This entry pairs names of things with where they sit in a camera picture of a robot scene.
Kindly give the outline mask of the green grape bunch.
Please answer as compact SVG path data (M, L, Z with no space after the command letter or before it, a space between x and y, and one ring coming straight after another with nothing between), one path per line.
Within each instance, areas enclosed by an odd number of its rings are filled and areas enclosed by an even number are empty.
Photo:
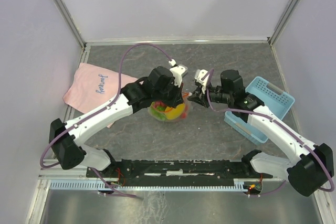
M167 118L164 113L161 113L160 111L157 111L153 107L149 107L149 113L158 121L166 121Z

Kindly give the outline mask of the yellow starfruit slice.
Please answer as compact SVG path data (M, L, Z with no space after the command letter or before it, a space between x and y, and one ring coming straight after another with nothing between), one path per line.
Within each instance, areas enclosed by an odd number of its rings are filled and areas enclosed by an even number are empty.
M179 104L177 107L166 107L164 114L168 120L175 120L180 117L185 108L185 103Z

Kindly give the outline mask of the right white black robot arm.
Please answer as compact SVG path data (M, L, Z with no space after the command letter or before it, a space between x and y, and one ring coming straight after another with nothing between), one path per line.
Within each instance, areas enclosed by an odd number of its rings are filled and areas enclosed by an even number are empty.
M306 139L279 119L262 99L246 92L237 70L223 71L217 87L211 85L213 72L197 70L196 89L188 100L206 108L212 108L213 103L226 104L223 112L231 112L260 130L286 155L280 158L255 151L242 162L243 175L269 174L288 182L306 197L316 190L335 190L333 152L327 144L317 145Z

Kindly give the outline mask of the clear orange zip top bag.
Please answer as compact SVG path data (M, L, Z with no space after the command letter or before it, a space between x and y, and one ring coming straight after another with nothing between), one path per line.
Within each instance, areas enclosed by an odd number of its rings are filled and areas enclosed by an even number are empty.
M192 105L187 99L190 95L191 93L182 92L183 103L175 108L160 101L152 102L148 107L148 113L161 122L177 122L186 119L192 110Z

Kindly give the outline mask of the red grape bunch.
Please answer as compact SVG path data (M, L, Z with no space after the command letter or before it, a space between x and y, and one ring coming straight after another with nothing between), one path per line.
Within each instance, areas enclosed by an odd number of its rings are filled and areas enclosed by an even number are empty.
M156 101L152 103L152 107L158 111L165 111L167 106L161 101Z

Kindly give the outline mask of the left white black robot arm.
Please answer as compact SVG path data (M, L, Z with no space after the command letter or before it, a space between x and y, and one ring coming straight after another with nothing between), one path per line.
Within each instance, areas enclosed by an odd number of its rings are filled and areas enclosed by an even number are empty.
M149 76L126 84L106 103L75 119L62 122L55 119L50 124L49 144L62 169L78 165L98 170L110 177L116 171L111 154L87 146L85 142L109 124L150 107L153 102L163 102L175 108L183 103L183 76L187 68L176 65L170 69L159 66Z

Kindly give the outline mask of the red strawberries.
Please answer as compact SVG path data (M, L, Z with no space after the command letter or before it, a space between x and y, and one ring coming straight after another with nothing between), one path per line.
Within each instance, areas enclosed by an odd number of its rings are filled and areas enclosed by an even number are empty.
M185 106L183 113L180 115L180 118L185 119L188 115L189 106Z

